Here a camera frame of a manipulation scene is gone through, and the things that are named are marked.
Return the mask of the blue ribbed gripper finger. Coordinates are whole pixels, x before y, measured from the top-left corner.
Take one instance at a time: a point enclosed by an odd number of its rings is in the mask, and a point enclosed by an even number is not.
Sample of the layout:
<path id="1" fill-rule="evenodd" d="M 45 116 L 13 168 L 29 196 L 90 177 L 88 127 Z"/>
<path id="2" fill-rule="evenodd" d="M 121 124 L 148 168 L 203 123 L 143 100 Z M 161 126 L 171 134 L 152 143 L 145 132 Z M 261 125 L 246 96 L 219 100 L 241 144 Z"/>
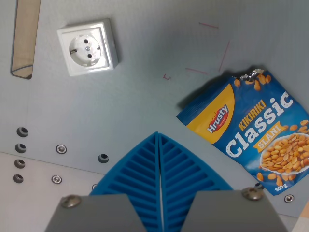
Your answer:
<path id="1" fill-rule="evenodd" d="M 63 197 L 46 231 L 161 231 L 158 133 L 121 158 L 88 196 Z"/>
<path id="2" fill-rule="evenodd" d="M 159 134 L 166 232 L 285 232 L 262 185 L 234 190 L 198 156 Z"/>

